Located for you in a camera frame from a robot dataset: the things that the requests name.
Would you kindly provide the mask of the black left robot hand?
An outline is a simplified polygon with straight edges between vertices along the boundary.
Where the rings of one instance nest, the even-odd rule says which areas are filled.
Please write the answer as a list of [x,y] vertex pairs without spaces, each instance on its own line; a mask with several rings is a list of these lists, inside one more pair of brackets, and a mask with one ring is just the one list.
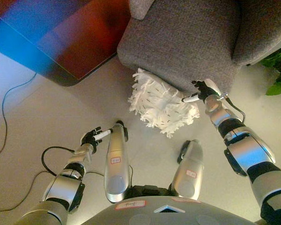
[[90,144],[92,146],[92,154],[96,153],[96,148],[99,143],[102,142],[102,139],[109,134],[113,133],[113,129],[109,128],[105,131],[101,130],[101,127],[96,127],[95,129],[87,132],[81,139],[81,146],[84,144]]

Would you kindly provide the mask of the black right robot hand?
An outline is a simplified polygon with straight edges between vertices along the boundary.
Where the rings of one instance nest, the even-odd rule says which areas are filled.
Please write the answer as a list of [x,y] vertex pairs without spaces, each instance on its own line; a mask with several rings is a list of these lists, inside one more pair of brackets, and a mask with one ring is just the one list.
[[211,95],[217,95],[218,97],[222,95],[217,85],[211,79],[205,79],[203,81],[194,80],[192,81],[192,84],[198,89],[198,92],[181,99],[184,103],[195,102],[198,100],[204,102],[205,99]]

